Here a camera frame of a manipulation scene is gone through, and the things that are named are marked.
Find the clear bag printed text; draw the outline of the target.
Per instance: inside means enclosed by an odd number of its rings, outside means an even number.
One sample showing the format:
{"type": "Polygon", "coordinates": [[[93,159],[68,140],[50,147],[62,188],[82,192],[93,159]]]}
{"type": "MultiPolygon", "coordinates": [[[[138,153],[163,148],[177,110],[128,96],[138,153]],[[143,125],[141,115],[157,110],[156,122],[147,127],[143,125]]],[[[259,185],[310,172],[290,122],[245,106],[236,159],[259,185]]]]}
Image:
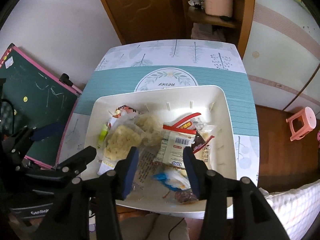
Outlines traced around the clear bag printed text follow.
{"type": "Polygon", "coordinates": [[[142,191],[149,187],[155,180],[153,176],[162,169],[159,163],[154,162],[157,153],[158,147],[145,147],[140,152],[132,186],[135,191],[142,191]]]}

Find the nut bar clear packet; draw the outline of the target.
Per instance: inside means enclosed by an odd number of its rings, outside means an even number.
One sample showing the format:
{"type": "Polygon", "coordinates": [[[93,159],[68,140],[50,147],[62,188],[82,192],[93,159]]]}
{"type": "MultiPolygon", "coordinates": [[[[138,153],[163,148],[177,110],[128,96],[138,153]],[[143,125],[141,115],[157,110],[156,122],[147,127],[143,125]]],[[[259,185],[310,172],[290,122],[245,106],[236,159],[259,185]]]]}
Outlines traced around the nut bar clear packet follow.
{"type": "Polygon", "coordinates": [[[191,189],[185,191],[169,191],[165,196],[162,197],[167,202],[176,204],[189,204],[198,201],[198,198],[193,194],[191,189]]]}

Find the blue snack packet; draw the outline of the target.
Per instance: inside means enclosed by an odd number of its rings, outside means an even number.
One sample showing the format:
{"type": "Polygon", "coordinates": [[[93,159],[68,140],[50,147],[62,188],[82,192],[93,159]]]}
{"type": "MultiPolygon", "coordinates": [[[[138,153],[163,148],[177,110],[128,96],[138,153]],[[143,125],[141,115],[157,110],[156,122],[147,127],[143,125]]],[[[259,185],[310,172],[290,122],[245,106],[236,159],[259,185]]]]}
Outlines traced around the blue snack packet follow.
{"type": "Polygon", "coordinates": [[[188,177],[185,172],[174,168],[166,168],[152,176],[156,181],[170,189],[171,191],[186,191],[191,188],[188,177]]]}

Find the rice cake clear packet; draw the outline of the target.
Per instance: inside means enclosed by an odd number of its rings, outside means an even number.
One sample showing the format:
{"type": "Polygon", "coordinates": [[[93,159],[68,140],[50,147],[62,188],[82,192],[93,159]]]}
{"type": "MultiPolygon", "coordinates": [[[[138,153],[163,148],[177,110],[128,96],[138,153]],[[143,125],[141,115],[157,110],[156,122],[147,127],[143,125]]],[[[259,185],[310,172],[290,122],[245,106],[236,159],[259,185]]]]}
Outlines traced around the rice cake clear packet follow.
{"type": "Polygon", "coordinates": [[[143,138],[144,132],[139,127],[119,125],[106,140],[104,157],[111,161],[126,159],[131,147],[139,147],[143,138]]]}

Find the green snack packet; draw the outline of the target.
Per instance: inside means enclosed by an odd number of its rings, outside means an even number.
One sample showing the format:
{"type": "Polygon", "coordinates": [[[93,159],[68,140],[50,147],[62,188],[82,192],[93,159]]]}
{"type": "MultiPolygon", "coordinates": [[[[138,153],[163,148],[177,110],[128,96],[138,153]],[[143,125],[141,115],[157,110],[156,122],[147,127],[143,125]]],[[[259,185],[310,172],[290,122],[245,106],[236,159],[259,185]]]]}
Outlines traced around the green snack packet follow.
{"type": "Polygon", "coordinates": [[[106,136],[108,135],[108,132],[109,132],[109,126],[107,123],[104,123],[103,127],[101,129],[101,132],[99,134],[99,137],[98,137],[97,148],[101,148],[106,136]]]}

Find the red stripe barcode packet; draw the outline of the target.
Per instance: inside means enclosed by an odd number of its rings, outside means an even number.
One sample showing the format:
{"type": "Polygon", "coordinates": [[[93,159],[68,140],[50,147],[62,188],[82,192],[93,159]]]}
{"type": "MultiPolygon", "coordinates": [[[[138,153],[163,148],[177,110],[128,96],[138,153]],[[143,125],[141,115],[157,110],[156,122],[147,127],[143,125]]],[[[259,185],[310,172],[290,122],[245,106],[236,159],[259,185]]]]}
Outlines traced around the red stripe barcode packet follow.
{"type": "Polygon", "coordinates": [[[195,139],[195,130],[174,128],[163,125],[163,138],[154,162],[171,167],[185,169],[183,150],[191,147],[195,139]]]}

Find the red white triangular snack packet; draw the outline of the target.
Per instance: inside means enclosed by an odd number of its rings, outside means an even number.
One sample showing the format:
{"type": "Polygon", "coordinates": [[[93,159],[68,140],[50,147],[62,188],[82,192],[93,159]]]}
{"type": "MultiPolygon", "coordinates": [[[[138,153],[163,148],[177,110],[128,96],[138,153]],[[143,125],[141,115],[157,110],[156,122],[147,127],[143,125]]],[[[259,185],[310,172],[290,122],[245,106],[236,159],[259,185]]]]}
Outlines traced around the red white triangular snack packet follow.
{"type": "Polygon", "coordinates": [[[112,127],[114,125],[114,123],[122,116],[130,115],[132,117],[135,117],[139,114],[141,114],[141,113],[138,110],[131,108],[127,105],[122,105],[114,111],[110,120],[108,121],[108,126],[112,127]]]}

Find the dark cake red-seal packet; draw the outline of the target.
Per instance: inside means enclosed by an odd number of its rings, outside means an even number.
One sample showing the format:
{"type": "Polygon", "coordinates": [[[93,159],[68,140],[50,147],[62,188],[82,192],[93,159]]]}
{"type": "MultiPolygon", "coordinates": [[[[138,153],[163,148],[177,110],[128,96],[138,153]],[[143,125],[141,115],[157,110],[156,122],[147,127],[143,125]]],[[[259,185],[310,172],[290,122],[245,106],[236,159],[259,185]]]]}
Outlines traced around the dark cake red-seal packet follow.
{"type": "Polygon", "coordinates": [[[177,122],[172,127],[180,129],[195,130],[195,139],[191,145],[193,154],[196,154],[200,150],[204,149],[209,142],[215,137],[211,135],[211,127],[204,124],[200,119],[201,113],[189,114],[177,122]]]}

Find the orange white long packet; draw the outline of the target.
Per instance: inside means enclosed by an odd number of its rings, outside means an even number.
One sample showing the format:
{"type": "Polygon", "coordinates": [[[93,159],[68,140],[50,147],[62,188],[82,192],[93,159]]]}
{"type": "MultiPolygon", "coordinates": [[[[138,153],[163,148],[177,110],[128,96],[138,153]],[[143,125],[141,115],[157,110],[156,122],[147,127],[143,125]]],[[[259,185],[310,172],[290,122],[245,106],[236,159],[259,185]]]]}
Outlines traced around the orange white long packet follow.
{"type": "Polygon", "coordinates": [[[97,175],[102,175],[106,173],[109,170],[113,170],[117,164],[117,161],[112,161],[110,159],[103,159],[100,163],[99,170],[97,172],[97,175]]]}

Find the white plastic tray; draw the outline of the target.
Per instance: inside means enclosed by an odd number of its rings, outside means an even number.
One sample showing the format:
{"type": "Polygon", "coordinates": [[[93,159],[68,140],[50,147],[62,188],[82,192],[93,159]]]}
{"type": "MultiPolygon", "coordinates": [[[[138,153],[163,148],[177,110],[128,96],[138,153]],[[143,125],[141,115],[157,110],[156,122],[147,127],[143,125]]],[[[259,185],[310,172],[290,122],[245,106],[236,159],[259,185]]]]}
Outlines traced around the white plastic tray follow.
{"type": "Polygon", "coordinates": [[[198,215],[205,201],[192,193],[183,150],[222,176],[235,179],[231,117],[217,86],[158,89],[103,96],[93,105],[85,139],[97,157],[82,173],[96,178],[115,167],[125,150],[139,143],[131,193],[118,204],[170,215],[198,215]]]}

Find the sliding wardrobe doors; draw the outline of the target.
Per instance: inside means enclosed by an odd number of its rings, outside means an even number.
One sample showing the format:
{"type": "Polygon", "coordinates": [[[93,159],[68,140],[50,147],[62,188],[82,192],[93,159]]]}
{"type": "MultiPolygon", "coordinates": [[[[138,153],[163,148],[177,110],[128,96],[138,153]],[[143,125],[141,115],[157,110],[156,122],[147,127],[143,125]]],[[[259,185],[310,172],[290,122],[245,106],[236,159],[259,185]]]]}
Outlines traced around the sliding wardrobe doors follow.
{"type": "Polygon", "coordinates": [[[257,105],[319,115],[319,26],[296,0],[255,0],[243,63],[257,105]]]}

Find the brown wooden door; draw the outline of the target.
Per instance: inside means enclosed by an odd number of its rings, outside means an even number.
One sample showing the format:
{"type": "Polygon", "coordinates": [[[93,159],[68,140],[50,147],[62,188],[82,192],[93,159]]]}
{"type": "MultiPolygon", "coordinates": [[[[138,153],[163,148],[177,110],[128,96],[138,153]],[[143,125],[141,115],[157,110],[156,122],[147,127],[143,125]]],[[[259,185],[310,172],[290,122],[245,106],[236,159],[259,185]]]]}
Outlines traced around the brown wooden door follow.
{"type": "Polygon", "coordinates": [[[121,44],[184,39],[183,0],[101,0],[121,44]]]}

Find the folded cloth stack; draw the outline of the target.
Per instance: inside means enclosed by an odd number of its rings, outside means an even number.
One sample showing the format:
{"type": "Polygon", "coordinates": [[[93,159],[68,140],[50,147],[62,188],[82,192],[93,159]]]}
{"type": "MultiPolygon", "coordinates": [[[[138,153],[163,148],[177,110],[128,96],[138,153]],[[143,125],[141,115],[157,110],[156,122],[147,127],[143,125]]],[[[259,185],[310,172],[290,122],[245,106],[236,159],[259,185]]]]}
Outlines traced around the folded cloth stack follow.
{"type": "Polygon", "coordinates": [[[191,39],[226,42],[222,28],[202,23],[193,24],[191,39]]]}

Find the wooden shelf unit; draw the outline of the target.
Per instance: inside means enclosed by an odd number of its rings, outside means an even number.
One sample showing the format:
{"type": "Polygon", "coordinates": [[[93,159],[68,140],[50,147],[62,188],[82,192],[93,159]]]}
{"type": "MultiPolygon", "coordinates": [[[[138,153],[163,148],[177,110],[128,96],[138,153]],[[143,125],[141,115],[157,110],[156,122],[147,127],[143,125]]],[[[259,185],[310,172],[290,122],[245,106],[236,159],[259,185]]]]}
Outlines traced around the wooden shelf unit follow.
{"type": "Polygon", "coordinates": [[[255,0],[182,0],[187,36],[194,23],[223,28],[228,43],[244,57],[253,22],[255,0]]]}

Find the green chalkboard pink frame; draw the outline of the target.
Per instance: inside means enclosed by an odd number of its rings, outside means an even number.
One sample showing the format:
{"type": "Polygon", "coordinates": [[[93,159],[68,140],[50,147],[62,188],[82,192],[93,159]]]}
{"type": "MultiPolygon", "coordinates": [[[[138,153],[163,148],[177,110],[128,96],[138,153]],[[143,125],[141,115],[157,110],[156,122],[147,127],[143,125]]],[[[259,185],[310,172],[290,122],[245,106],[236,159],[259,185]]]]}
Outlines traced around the green chalkboard pink frame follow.
{"type": "Polygon", "coordinates": [[[8,137],[24,126],[66,127],[79,93],[25,55],[14,44],[1,57],[1,135],[8,137]]]}

